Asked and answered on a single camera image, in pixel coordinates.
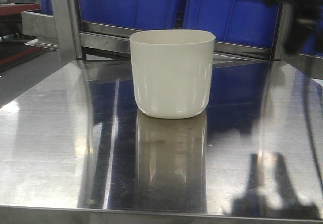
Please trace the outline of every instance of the floor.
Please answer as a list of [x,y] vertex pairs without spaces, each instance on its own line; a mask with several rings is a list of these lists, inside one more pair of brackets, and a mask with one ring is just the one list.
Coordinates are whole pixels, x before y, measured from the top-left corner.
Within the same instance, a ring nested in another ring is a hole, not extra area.
[[[12,52],[9,57],[20,52],[17,46],[0,46],[1,55],[8,55],[8,50]],[[46,50],[33,57],[23,55],[9,64],[14,66],[0,72],[0,108],[58,70],[61,60],[58,51]]]

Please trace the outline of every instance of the metal frame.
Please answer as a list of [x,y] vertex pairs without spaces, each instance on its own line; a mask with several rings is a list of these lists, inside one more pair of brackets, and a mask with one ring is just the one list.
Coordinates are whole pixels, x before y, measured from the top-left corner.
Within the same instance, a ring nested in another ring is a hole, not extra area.
[[62,65],[84,58],[79,31],[82,31],[78,0],[52,0]]
[[5,224],[106,224],[106,223],[201,223],[201,224],[316,224],[321,220],[285,220],[169,213],[137,213],[135,211],[63,210],[0,207],[0,223]]
[[[81,21],[80,10],[78,0],[52,0],[52,7],[54,16],[53,19],[56,25],[58,44],[60,45],[61,58],[63,64],[69,62],[70,59],[85,58],[85,53],[82,47],[89,47],[92,49],[99,49],[106,51],[107,54],[110,52],[123,54],[125,57],[129,57],[128,45],[129,42],[125,41],[124,38],[139,30],[111,26],[101,23],[93,23],[87,21]],[[39,21],[43,16],[47,15],[23,12],[22,14],[28,14],[23,17],[23,24],[28,24],[32,18],[38,18]],[[37,35],[36,28],[24,28],[24,33],[27,35]],[[43,38],[56,39],[49,35],[42,36]],[[45,40],[42,42],[35,41],[34,45],[46,46],[51,44],[46,43]],[[250,57],[253,59],[271,59],[273,53],[272,48],[259,48],[253,46],[238,45],[225,42],[216,42],[216,53],[223,53],[234,56]]]
[[[139,30],[82,21],[78,0],[52,0],[52,7],[54,16],[22,12],[23,33],[38,37],[38,40],[29,45],[47,48],[60,46],[63,65],[73,59],[85,59],[85,48],[90,48],[89,52],[92,53],[99,50],[100,54],[108,56],[111,54],[130,56],[128,38]],[[271,48],[216,42],[215,53],[250,59],[290,60],[291,58],[286,56],[282,49],[290,18],[291,5],[281,5]],[[298,61],[308,57],[312,56],[299,56]],[[313,58],[315,61],[323,60],[320,57]]]

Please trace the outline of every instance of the stainless steel table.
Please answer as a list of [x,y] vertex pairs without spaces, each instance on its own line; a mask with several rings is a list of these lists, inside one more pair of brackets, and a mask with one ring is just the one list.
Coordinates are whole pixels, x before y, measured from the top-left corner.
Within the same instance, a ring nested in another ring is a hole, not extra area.
[[129,61],[72,61],[0,109],[0,223],[322,223],[322,86],[214,64],[200,115],[135,104]]

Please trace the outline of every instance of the metal rack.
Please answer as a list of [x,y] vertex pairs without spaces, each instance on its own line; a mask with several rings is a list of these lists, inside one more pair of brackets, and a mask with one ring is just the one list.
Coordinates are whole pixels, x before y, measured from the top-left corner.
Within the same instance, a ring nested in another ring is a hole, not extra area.
[[[31,44],[54,48],[59,45],[62,60],[65,62],[69,62],[67,55],[70,55],[70,59],[84,58],[82,51],[85,48],[98,49],[107,54],[129,56],[127,39],[137,30],[82,21],[78,0],[52,0],[52,6],[54,16],[39,12],[22,13],[23,32],[27,35],[38,36],[38,40],[31,42]],[[288,12],[288,6],[280,8],[276,37],[272,48],[216,42],[216,53],[236,57],[279,60],[282,52],[278,48],[281,46],[282,32],[286,27],[286,23],[279,22],[286,20]]]

